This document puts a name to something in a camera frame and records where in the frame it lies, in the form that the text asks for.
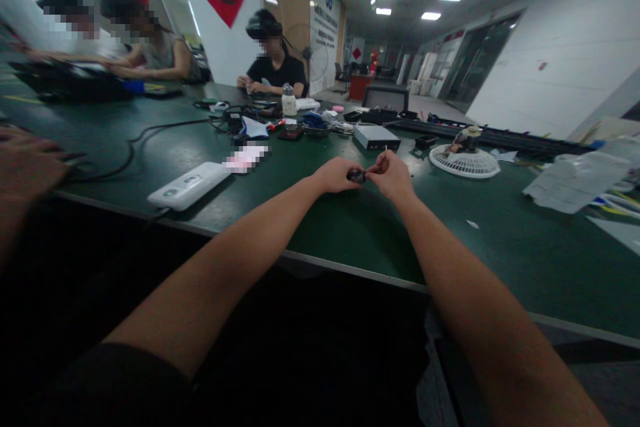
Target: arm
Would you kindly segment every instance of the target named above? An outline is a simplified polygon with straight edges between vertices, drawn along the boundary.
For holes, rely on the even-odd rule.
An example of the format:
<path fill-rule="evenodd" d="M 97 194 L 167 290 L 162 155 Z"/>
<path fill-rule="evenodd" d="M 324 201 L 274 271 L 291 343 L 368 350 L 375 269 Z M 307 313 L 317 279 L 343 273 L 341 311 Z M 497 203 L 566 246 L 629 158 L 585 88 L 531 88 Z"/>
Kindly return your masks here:
<path fill-rule="evenodd" d="M 173 44 L 173 66 L 166 69 L 136 70 L 128 67 L 113 66 L 110 70 L 122 78 L 142 80 L 186 80 L 193 56 L 183 41 Z"/>
<path fill-rule="evenodd" d="M 293 84 L 293 96 L 296 98 L 302 97 L 302 92 L 304 91 L 305 86 L 302 83 L 294 83 Z M 273 87 L 268 85 L 263 85 L 260 82 L 251 82 L 249 84 L 249 92 L 263 92 L 263 93 L 271 93 L 273 95 L 282 95 L 282 87 Z"/>
<path fill-rule="evenodd" d="M 256 207 L 166 279 L 104 342 L 151 352 L 193 378 L 233 308 L 282 254 L 315 200 L 360 188 L 347 181 L 351 168 L 359 166 L 335 158 Z"/>
<path fill-rule="evenodd" d="M 367 171 L 402 216 L 433 300 L 496 424 L 606 426 L 513 294 L 415 195 L 399 157 L 385 151 Z"/>
<path fill-rule="evenodd" d="M 67 173 L 63 155 L 50 140 L 0 127 L 0 273 L 31 206 Z"/>

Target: office chair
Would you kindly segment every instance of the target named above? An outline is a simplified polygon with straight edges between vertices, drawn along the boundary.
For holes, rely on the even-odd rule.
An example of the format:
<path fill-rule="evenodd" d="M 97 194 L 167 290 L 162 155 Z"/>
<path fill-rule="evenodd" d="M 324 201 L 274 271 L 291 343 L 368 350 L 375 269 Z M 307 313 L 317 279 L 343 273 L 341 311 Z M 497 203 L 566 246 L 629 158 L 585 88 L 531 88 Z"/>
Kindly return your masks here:
<path fill-rule="evenodd" d="M 347 67 L 347 71 L 342 71 L 340 64 L 335 62 L 335 80 L 345 82 L 344 90 L 333 90 L 336 93 L 347 93 L 351 86 L 351 66 Z"/>
<path fill-rule="evenodd" d="M 390 108 L 397 113 L 409 110 L 409 91 L 392 87 L 369 86 L 365 90 L 362 106 L 366 108 Z"/>

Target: hand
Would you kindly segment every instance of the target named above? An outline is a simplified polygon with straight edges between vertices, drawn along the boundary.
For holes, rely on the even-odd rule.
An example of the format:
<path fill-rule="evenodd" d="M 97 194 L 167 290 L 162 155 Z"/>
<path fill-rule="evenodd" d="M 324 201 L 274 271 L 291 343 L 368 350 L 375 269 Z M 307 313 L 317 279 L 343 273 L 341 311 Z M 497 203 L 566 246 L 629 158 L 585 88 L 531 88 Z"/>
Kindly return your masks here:
<path fill-rule="evenodd" d="M 31 203 L 53 189 L 69 167 L 51 140 L 18 128 L 0 127 L 0 197 Z"/>
<path fill-rule="evenodd" d="M 269 93 L 269 87 L 267 87 L 266 85 L 263 85 L 260 82 L 251 82 L 248 85 L 249 88 L 249 93 L 256 93 L 256 92 L 262 92 L 262 93 Z"/>
<path fill-rule="evenodd" d="M 396 201 L 414 195 L 407 165 L 391 150 L 385 150 L 367 169 L 366 176 L 389 200 Z"/>
<path fill-rule="evenodd" d="M 347 180 L 351 169 L 364 170 L 358 163 L 340 157 L 333 158 L 311 176 L 322 193 L 338 193 L 343 190 L 361 189 L 362 185 Z"/>
<path fill-rule="evenodd" d="M 109 70 L 114 75 L 117 75 L 121 79 L 128 80 L 144 79 L 146 74 L 145 71 L 132 69 L 129 67 L 122 67 L 120 65 L 107 64 L 107 70 Z"/>
<path fill-rule="evenodd" d="M 240 75 L 238 77 L 237 86 L 240 88 L 244 88 L 247 85 L 250 85 L 252 82 L 253 80 L 251 80 L 251 77 L 249 77 L 248 75 Z"/>

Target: white small fan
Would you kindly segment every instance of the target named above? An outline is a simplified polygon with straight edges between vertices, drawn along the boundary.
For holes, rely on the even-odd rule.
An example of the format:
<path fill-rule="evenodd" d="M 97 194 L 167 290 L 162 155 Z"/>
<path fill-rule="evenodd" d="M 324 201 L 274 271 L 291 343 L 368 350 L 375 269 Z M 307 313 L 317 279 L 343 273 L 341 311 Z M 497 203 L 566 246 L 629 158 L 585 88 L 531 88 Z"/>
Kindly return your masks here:
<path fill-rule="evenodd" d="M 490 178 L 500 173 L 500 165 L 493 155 L 476 149 L 474 153 L 452 153 L 450 145 L 438 145 L 429 153 L 431 163 L 454 175 L 467 178 Z"/>

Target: white bottle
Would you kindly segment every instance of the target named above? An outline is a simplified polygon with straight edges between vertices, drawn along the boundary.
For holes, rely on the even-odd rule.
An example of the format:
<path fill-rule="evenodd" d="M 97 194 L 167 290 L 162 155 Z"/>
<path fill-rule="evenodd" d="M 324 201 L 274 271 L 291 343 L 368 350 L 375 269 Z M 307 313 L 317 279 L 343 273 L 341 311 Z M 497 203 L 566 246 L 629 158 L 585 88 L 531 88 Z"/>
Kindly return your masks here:
<path fill-rule="evenodd" d="M 282 112 L 287 117 L 295 117 L 298 109 L 295 106 L 295 97 L 293 96 L 293 87 L 288 83 L 282 86 Z"/>

